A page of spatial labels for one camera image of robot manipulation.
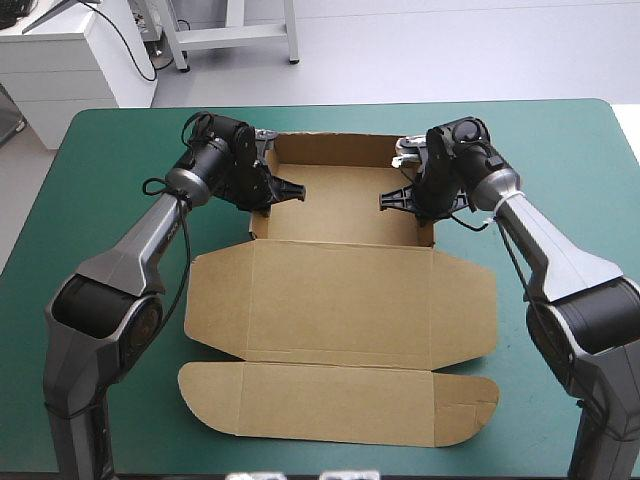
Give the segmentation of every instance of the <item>green tabletop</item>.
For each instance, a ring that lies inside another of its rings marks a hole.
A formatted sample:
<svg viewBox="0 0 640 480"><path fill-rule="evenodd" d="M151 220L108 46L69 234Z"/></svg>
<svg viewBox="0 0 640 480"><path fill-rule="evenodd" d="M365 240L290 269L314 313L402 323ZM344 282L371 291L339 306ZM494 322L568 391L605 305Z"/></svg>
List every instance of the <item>green tabletop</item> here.
<svg viewBox="0 0 640 480"><path fill-rule="evenodd" d="M640 279L640 169L606 103L210 110L279 131L392 134L420 134L445 121L478 116L520 172L529 200L579 246ZM153 199L141 194L140 184L147 177L163 176L182 153L180 129L194 111L94 110L73 121L0 277L0 471L56 469L41 393L47 345L43 308L81 260L111 247L149 207ZM478 224L486 214L463 217ZM219 200L196 209L189 218L195 253L247 241L248 219ZM312 474L350 467L406 475L563 475L580 411L529 339L522 291L496 228L476 234L441 222L437 248L497 275L497 350L446 369L487 376L500 386L495 415L476 437L430 449L237 438L211 430L182 401L177 373L186 362L223 355L185 337L181 304L125 381L110 390L116 470ZM178 236L161 266L167 298L175 292L183 262Z"/></svg>

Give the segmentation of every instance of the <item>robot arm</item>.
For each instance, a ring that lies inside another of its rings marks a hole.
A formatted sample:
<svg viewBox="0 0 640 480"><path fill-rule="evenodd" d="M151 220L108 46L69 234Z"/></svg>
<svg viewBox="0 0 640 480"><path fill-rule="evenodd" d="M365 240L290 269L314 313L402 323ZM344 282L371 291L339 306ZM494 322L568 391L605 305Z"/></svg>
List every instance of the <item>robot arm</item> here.
<svg viewBox="0 0 640 480"><path fill-rule="evenodd" d="M211 196L268 213L304 200L304 187L271 174L264 153L275 134L200 112L185 124L187 151L158 200L110 250L82 262L45 310L49 349L44 394L62 478L115 478L108 387L124 378L158 335L164 293L158 263L185 216Z"/></svg>
<svg viewBox="0 0 640 480"><path fill-rule="evenodd" d="M398 141L394 166L413 183L381 209L440 220L466 206L492 211L531 267L527 326L567 393L583 407L569 478L626 480L640 450L640 289L620 268L577 248L520 191L520 177L484 123L463 118Z"/></svg>

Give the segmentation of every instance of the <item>cardboard box lid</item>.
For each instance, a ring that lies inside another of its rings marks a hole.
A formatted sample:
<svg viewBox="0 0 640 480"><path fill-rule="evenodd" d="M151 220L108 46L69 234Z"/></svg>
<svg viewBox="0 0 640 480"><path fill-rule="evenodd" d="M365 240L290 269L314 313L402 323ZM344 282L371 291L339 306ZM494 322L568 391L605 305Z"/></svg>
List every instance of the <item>cardboard box lid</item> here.
<svg viewBox="0 0 640 480"><path fill-rule="evenodd" d="M254 240L196 259L185 332L254 362L433 370L495 348L495 278L427 247Z"/></svg>
<svg viewBox="0 0 640 480"><path fill-rule="evenodd" d="M254 437L453 445L475 435L498 401L489 379L419 370L188 363L178 380L202 422Z"/></svg>

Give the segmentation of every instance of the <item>white cabinet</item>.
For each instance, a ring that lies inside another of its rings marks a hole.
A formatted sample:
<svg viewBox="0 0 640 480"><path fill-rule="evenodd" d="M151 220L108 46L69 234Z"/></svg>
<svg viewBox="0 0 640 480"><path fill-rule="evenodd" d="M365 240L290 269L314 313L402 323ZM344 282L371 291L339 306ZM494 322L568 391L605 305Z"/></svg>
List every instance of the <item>white cabinet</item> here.
<svg viewBox="0 0 640 480"><path fill-rule="evenodd" d="M138 74L115 30L82 4L22 35L52 4L40 0L29 17L0 30L0 84L42 143L55 149L76 113L149 107L157 82ZM145 75L153 77L127 0L104 0L98 8L118 26Z"/></svg>

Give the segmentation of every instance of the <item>cardboard box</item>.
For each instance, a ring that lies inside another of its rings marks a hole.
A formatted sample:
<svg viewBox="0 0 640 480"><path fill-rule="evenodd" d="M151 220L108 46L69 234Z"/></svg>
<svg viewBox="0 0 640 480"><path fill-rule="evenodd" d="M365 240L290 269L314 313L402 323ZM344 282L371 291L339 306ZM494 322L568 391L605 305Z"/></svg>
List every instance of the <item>cardboard box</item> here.
<svg viewBox="0 0 640 480"><path fill-rule="evenodd" d="M254 214L253 241L198 257L186 334L244 362L190 363L189 408L243 436L443 446L490 419L488 379L431 370L491 352L493 274L431 248L433 227L380 212L406 184L396 136L285 134L269 163L304 203Z"/></svg>

